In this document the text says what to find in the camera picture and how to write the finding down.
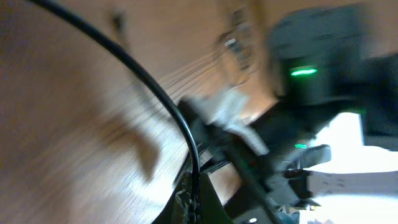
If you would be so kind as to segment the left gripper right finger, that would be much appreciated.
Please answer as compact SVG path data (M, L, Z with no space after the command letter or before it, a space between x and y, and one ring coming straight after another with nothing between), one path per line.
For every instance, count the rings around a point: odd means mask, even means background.
M233 224L206 173L200 174L199 201L202 224Z

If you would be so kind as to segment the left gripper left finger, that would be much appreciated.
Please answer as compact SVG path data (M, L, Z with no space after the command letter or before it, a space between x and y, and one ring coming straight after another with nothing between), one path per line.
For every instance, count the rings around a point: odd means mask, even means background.
M152 224L187 224L190 219L192 192L191 173L186 172L180 178L166 206Z

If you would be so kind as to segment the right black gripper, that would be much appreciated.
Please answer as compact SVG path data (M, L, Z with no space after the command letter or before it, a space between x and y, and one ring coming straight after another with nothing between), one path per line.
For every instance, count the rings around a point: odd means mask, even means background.
M310 147L307 143L331 121L328 105L278 102L248 124L251 135L265 144L267 152L256 152L237 134L205 124L192 103L186 104L186 117L198 152L210 153L200 171L210 174L232 164L243 182L225 205L215 207L219 215L235 222L252 215L259 223L295 223L293 215L278 209L311 203L306 168L329 161L331 152L328 145Z

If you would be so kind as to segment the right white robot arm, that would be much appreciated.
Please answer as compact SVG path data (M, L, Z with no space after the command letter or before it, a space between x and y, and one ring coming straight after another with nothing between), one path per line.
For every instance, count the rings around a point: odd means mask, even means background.
M201 170L232 164L243 181L224 205L234 223L296 223L290 208L314 206L319 197L397 198L396 172L312 171L332 151L310 140L341 112L361 114L367 145L397 147L397 56L364 58L365 27L358 5L281 19L267 48L282 94L250 124L238 117L247 98L234 89L188 101L195 137L211 154Z

